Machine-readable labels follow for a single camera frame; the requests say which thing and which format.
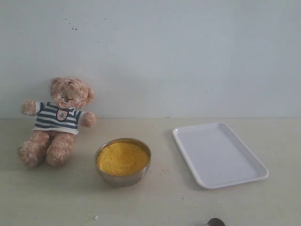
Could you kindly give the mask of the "dark red wooden spoon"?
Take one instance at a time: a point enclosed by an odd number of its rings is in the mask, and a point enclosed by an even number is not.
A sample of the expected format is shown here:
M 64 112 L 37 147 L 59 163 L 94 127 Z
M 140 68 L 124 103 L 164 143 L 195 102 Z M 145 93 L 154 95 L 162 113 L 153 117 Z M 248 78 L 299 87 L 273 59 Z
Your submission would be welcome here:
M 225 226 L 225 223 L 219 218 L 210 219 L 206 226 Z

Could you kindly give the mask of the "plush teddy bear striped shirt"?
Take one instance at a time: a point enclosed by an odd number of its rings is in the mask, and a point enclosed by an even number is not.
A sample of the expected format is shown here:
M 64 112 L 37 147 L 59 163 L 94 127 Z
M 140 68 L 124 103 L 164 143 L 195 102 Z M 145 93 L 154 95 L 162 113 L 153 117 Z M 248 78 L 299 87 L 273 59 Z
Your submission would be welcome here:
M 54 78 L 50 84 L 51 102 L 27 101 L 21 107 L 23 115 L 35 116 L 30 138 L 18 149 L 20 161 L 35 167 L 45 161 L 51 166 L 65 164 L 78 127 L 91 128 L 96 116 L 82 108 L 95 97 L 93 90 L 77 78 Z

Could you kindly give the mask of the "yellow millet grains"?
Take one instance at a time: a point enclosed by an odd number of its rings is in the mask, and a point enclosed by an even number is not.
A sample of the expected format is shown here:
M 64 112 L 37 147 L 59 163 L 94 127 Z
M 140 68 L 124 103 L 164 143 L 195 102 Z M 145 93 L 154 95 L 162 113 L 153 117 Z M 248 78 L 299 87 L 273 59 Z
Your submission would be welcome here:
M 135 144 L 114 143 L 101 151 L 96 162 L 106 174 L 128 176 L 141 171 L 149 160 L 147 153 Z

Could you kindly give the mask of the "white rectangular plastic tray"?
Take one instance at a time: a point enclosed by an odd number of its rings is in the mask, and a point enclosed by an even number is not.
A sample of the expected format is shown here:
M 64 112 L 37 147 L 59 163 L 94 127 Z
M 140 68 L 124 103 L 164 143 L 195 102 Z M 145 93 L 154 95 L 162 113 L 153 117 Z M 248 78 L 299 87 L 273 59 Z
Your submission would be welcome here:
M 225 123 L 178 127 L 172 134 L 202 188 L 236 186 L 269 176 L 264 164 Z

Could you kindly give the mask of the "steel bowl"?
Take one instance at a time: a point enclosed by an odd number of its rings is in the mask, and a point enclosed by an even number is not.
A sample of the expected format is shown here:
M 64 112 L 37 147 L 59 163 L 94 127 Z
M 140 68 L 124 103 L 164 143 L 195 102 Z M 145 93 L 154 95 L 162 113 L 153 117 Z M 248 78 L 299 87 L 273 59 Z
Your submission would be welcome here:
M 101 151 L 114 143 L 131 143 L 131 144 L 135 144 L 139 147 L 141 147 L 148 155 L 149 157 L 149 163 L 139 172 L 128 175 L 128 176 L 114 176 L 114 175 L 109 175 L 104 173 L 103 171 L 101 171 L 98 166 L 97 166 L 97 158 L 100 155 Z M 98 173 L 98 175 L 100 177 L 102 177 L 102 179 L 105 180 L 106 183 L 108 183 L 111 186 L 114 187 L 127 187 L 127 186 L 132 186 L 137 184 L 138 182 L 140 182 L 146 175 L 146 173 L 148 172 L 149 166 L 151 164 L 151 150 L 150 148 L 141 140 L 139 139 L 135 139 L 135 138 L 118 138 L 115 140 L 111 140 L 107 143 L 105 143 L 104 145 L 102 145 L 96 152 L 95 157 L 94 157 L 94 162 L 95 162 L 95 168 L 96 168 L 96 172 Z

